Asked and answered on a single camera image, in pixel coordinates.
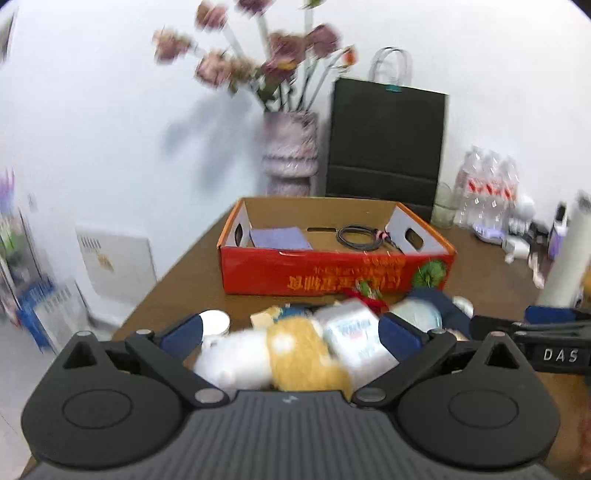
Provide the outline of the white round lamp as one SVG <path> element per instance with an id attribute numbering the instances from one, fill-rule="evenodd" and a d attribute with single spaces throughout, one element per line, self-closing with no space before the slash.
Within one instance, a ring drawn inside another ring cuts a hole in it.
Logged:
<path id="1" fill-rule="evenodd" d="M 524 234 L 529 229 L 535 214 L 534 199 L 526 193 L 519 193 L 512 211 L 511 230 L 516 234 Z"/>

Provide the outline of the dried pink roses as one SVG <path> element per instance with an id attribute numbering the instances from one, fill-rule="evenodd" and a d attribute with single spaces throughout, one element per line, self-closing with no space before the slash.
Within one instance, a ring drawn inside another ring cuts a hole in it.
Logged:
<path id="1" fill-rule="evenodd" d="M 235 95 L 252 92 L 270 113 L 311 111 L 322 85 L 334 72 L 345 73 L 358 62 L 353 45 L 342 42 L 339 31 L 327 23 L 315 23 L 321 1 L 304 1 L 301 32 L 271 30 L 266 14 L 272 1 L 236 1 L 235 9 L 256 22 L 263 57 L 242 47 L 229 24 L 229 8 L 221 1 L 201 1 L 193 26 L 198 32 L 219 33 L 228 46 L 206 49 L 193 35 L 163 27 L 153 32 L 154 61 L 171 64 L 188 55 L 197 59 L 194 78 L 208 87 L 224 88 Z"/>

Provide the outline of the white thermos bottle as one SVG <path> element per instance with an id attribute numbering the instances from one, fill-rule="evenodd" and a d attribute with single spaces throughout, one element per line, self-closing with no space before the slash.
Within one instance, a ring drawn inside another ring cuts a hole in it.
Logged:
<path id="1" fill-rule="evenodd" d="M 566 237 L 536 304 L 547 307 L 572 307 L 589 264 L 590 195 L 580 192 Z"/>

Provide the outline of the navy blue pouch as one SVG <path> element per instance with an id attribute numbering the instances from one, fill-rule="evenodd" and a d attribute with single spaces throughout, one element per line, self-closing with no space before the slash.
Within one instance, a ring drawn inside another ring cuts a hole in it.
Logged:
<path id="1" fill-rule="evenodd" d="M 460 332 L 468 339 L 472 338 L 470 334 L 470 322 L 472 319 L 468 318 L 453 304 L 453 297 L 447 296 L 437 288 L 420 287 L 413 289 L 406 298 L 417 298 L 433 303 L 442 314 L 444 328 Z"/>

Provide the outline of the white charger adapter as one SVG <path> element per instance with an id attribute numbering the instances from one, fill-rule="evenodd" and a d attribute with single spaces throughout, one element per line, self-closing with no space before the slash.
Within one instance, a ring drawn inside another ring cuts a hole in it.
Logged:
<path id="1" fill-rule="evenodd" d="M 505 252 L 505 262 L 513 263 L 515 260 L 527 260 L 530 255 L 530 243 L 521 237 L 507 236 L 502 243 Z"/>

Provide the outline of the clear plastic swab box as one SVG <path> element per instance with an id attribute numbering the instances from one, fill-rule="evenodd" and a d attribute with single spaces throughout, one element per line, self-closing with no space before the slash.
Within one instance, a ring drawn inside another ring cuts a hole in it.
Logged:
<path id="1" fill-rule="evenodd" d="M 322 307 L 314 318 L 329 351 L 348 371 L 353 391 L 399 365 L 380 340 L 379 318 L 361 300 Z"/>

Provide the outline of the purple case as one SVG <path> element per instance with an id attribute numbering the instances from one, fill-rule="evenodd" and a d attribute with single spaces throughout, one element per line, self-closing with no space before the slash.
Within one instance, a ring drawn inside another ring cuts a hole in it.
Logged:
<path id="1" fill-rule="evenodd" d="M 484 225 L 473 225 L 472 231 L 480 241 L 493 245 L 501 246 L 506 238 L 506 234 L 502 230 Z"/>

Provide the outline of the purple cloth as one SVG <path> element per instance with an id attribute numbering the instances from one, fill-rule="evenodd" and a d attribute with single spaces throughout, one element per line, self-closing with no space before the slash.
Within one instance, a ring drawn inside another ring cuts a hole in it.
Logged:
<path id="1" fill-rule="evenodd" d="M 273 250 L 311 250 L 311 244 L 300 228 L 270 228 L 250 230 L 250 240 L 256 248 Z"/>

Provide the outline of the red orange cardboard box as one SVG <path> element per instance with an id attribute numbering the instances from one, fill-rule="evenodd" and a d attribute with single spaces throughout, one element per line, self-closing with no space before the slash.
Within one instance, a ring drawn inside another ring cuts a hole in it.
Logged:
<path id="1" fill-rule="evenodd" d="M 390 235 L 374 252 L 348 248 L 339 229 L 362 225 Z M 296 228 L 308 250 L 263 248 L 256 230 Z M 318 296 L 368 281 L 383 294 L 443 288 L 454 246 L 400 202 L 329 197 L 238 200 L 217 241 L 222 285 L 229 294 Z"/>

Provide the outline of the white yellow plush toy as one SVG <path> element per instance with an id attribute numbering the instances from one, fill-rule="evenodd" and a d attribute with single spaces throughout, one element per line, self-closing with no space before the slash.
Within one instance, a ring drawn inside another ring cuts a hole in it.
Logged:
<path id="1" fill-rule="evenodd" d="M 200 350 L 193 372 L 224 391 L 339 391 L 349 399 L 351 376 L 323 334 L 321 323 L 308 315 L 232 332 Z"/>

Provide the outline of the purple ceramic vase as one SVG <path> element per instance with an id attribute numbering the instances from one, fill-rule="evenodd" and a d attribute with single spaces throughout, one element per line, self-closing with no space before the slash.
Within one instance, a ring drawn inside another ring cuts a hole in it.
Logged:
<path id="1" fill-rule="evenodd" d="M 318 114 L 264 113 L 262 167 L 267 195 L 310 196 L 311 179 L 318 173 Z"/>

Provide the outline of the small white round tin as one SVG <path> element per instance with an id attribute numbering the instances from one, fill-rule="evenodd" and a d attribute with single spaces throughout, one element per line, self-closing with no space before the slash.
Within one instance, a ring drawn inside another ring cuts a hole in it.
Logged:
<path id="1" fill-rule="evenodd" d="M 460 309 L 468 318 L 472 319 L 474 316 L 474 306 L 473 304 L 466 299 L 465 297 L 461 296 L 454 296 L 452 298 L 453 304 Z"/>

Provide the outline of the black paper bag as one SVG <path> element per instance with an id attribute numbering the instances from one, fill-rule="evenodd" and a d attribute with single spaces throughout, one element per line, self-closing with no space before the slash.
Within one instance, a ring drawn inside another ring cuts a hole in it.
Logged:
<path id="1" fill-rule="evenodd" d="M 367 81 L 335 81 L 325 195 L 398 201 L 431 218 L 448 96 L 410 87 L 411 77 L 411 55 L 389 46 Z"/>

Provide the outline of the water bottle pack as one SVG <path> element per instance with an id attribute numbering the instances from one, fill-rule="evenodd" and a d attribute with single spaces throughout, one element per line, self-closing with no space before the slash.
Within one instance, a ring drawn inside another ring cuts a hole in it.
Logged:
<path id="1" fill-rule="evenodd" d="M 454 223 L 464 228 L 504 230 L 517 201 L 519 184 L 514 158 L 472 146 L 456 177 Z"/>

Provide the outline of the white round jar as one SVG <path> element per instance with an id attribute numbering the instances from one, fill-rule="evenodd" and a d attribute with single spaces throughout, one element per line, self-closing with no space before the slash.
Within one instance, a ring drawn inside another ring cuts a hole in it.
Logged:
<path id="1" fill-rule="evenodd" d="M 199 314 L 202 323 L 202 338 L 200 347 L 206 349 L 221 337 L 228 335 L 230 317 L 221 310 L 207 310 Z"/>

